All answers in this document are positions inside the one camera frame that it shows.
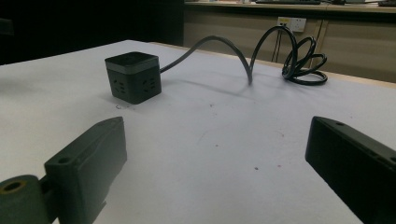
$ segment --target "black cube device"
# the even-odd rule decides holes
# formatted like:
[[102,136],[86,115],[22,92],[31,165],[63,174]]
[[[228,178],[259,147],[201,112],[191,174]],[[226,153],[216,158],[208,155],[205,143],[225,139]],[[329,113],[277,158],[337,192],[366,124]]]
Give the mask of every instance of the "black cube device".
[[111,93],[133,105],[161,93],[158,56],[130,52],[105,59]]

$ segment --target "black cable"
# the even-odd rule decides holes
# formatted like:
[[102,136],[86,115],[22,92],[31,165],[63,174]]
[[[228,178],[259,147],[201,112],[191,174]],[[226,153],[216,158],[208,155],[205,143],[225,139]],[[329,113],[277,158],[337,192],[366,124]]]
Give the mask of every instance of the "black cable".
[[277,56],[279,56],[280,43],[282,41],[282,32],[280,32],[280,31],[278,31],[278,32],[280,33],[280,35],[279,35],[279,43],[277,45],[277,53],[276,53],[276,60],[275,60],[276,63],[277,63]]
[[[274,31],[285,32],[288,35],[288,37],[290,38],[290,43],[291,43],[291,52],[288,55],[288,58],[285,61],[284,65],[283,65],[283,69],[282,69],[283,78],[285,78],[286,80],[289,80],[291,82],[294,82],[294,83],[298,83],[301,85],[311,85],[311,86],[323,84],[327,81],[327,76],[325,74],[317,71],[317,69],[319,69],[323,64],[326,63],[327,58],[324,54],[314,54],[316,43],[317,43],[316,40],[313,37],[307,37],[297,44],[297,41],[295,39],[293,32],[289,28],[284,27],[284,26],[275,26],[275,27],[269,29],[267,32],[265,32],[265,34],[259,40],[258,44],[256,45],[256,48],[253,51],[253,54],[252,54],[251,60],[250,60],[250,64],[248,64],[244,54],[233,42],[231,42],[230,40],[228,40],[227,38],[224,38],[224,37],[211,35],[211,36],[205,37],[204,39],[198,41],[194,46],[191,47],[191,49],[189,49],[186,53],[184,53],[180,58],[178,58],[174,62],[166,65],[164,68],[161,68],[160,73],[163,73],[163,72],[171,69],[172,67],[176,66],[177,64],[181,63],[182,61],[184,61],[187,57],[189,57],[196,49],[198,49],[205,42],[211,41],[211,40],[217,40],[217,41],[220,41],[220,42],[226,44],[227,46],[229,46],[236,53],[236,55],[239,57],[239,59],[242,62],[242,65],[244,65],[245,70],[247,72],[248,84],[250,85],[253,81],[252,74],[253,74],[254,63],[256,61],[256,57],[259,53],[259,50],[262,47],[262,43],[268,37],[268,35],[270,35]],[[304,43],[307,43],[308,41],[311,43],[308,52],[301,60],[297,61],[298,49],[300,48],[300,46],[302,46]],[[303,67],[308,63],[308,61],[310,61],[314,58],[321,58],[322,61],[320,63],[318,63],[313,68],[303,69]],[[308,74],[313,74],[313,75],[318,76],[319,80],[310,81],[310,80],[301,80],[298,78],[298,77],[306,76]]]
[[277,42],[278,42],[278,40],[279,40],[279,36],[280,36],[280,31],[278,31],[278,32],[277,32],[277,35],[276,35],[276,43],[275,43],[275,47],[274,47],[273,57],[271,58],[271,62],[274,61],[274,57],[275,57],[275,52],[276,52]]

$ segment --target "coiled cable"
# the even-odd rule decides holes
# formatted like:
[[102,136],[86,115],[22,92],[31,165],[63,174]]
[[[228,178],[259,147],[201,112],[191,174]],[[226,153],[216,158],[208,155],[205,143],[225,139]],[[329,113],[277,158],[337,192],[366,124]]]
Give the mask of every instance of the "coiled cable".
[[[275,27],[272,27],[271,29],[269,29],[267,32],[265,32],[265,34],[259,40],[258,44],[256,45],[256,48],[253,51],[253,54],[252,54],[251,60],[250,60],[250,64],[248,64],[246,57],[244,56],[242,51],[229,39],[221,37],[221,36],[211,35],[211,36],[201,39],[195,45],[193,45],[186,53],[184,53],[180,58],[178,58],[174,62],[166,65],[164,68],[161,68],[160,73],[163,73],[163,72],[171,69],[172,67],[176,66],[177,64],[181,63],[182,61],[184,61],[194,51],[196,51],[199,47],[201,47],[204,43],[211,41],[211,40],[217,40],[217,41],[220,41],[220,42],[226,44],[227,46],[229,46],[236,53],[238,58],[241,60],[242,65],[244,65],[244,67],[245,67],[245,70],[247,72],[248,84],[250,85],[253,81],[252,74],[253,74],[254,63],[256,61],[257,55],[259,54],[259,50],[262,47],[262,43],[265,41],[265,39],[268,37],[268,35],[270,35],[272,32],[275,32],[275,31],[285,32],[288,35],[288,37],[290,38],[290,43],[291,43],[291,51],[283,65],[283,68],[282,68],[283,78],[285,78],[288,81],[291,81],[291,82],[294,82],[297,84],[301,84],[301,85],[306,85],[306,86],[321,85],[321,84],[325,83],[328,78],[324,73],[319,72],[318,69],[323,64],[326,63],[327,57],[324,54],[315,54],[314,53],[316,44],[317,44],[317,41],[315,40],[315,38],[307,37],[307,38],[304,38],[299,43],[297,43],[293,32],[285,26],[275,26]],[[308,52],[305,54],[305,56],[302,59],[297,60],[298,49],[303,44],[308,43],[308,42],[310,42],[310,47],[309,47]],[[318,63],[313,68],[304,69],[305,65],[315,58],[321,58],[321,62]],[[303,77],[306,75],[317,76],[318,80],[312,81],[312,80],[299,79],[299,77]]]

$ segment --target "dark background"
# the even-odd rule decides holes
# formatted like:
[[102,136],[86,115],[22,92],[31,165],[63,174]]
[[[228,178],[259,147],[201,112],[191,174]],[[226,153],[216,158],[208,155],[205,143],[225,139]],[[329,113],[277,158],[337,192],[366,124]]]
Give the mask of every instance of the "dark background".
[[132,39],[182,45],[183,0],[0,0],[0,64]]

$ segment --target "white table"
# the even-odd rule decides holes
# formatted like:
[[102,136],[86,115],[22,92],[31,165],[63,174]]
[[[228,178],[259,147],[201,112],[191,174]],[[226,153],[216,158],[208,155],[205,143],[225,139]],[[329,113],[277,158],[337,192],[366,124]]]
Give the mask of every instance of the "white table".
[[313,116],[396,148],[396,89],[330,78],[285,81],[256,63],[194,53],[140,105],[111,95],[105,58],[184,50],[123,41],[0,66],[0,180],[43,163],[94,123],[123,116],[128,161],[95,223],[361,223],[304,160]]

